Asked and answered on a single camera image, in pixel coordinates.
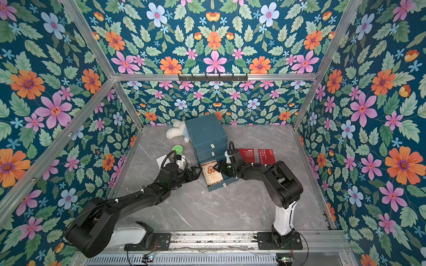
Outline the cream postcard orange print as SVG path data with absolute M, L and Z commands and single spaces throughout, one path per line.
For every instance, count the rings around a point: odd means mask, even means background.
M 224 180 L 222 174 L 214 169 L 214 166 L 216 164 L 216 160 L 201 164 L 205 181 L 208 187 L 219 184 Z

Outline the red postcard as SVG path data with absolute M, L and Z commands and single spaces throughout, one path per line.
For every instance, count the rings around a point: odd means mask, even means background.
M 258 149 L 260 163 L 263 165 L 275 164 L 276 159 L 273 149 Z
M 256 162 L 254 149 L 240 149 L 240 154 L 245 164 L 254 164 Z

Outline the teal drawer cabinet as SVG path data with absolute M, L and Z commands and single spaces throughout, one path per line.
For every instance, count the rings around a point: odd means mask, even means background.
M 226 161 L 225 151 L 228 149 L 228 137 L 223 126 L 214 114 L 187 120 L 186 127 L 190 142 L 195 151 L 199 166 L 205 162 Z M 223 175 L 223 182 L 207 186 L 208 191 L 218 190 L 237 181 L 234 177 Z

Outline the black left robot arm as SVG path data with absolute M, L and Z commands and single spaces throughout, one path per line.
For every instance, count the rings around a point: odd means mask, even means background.
M 107 247 L 123 244 L 138 244 L 151 230 L 143 222 L 136 226 L 116 227 L 121 219 L 164 202 L 173 190 L 197 180 L 202 173 L 199 166 L 189 166 L 186 162 L 180 168 L 177 161 L 181 156 L 176 151 L 167 155 L 172 162 L 163 161 L 153 183 L 140 190 L 121 197 L 101 199 L 95 197 L 84 207 L 83 212 L 65 230 L 63 237 L 87 258 L 100 254 Z

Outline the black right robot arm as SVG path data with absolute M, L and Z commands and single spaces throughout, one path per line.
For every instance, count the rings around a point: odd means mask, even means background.
M 276 205 L 271 242 L 283 249 L 295 237 L 294 215 L 304 188 L 283 161 L 274 164 L 246 163 L 232 141 L 225 152 L 225 161 L 219 161 L 214 170 L 228 177 L 261 181 Z

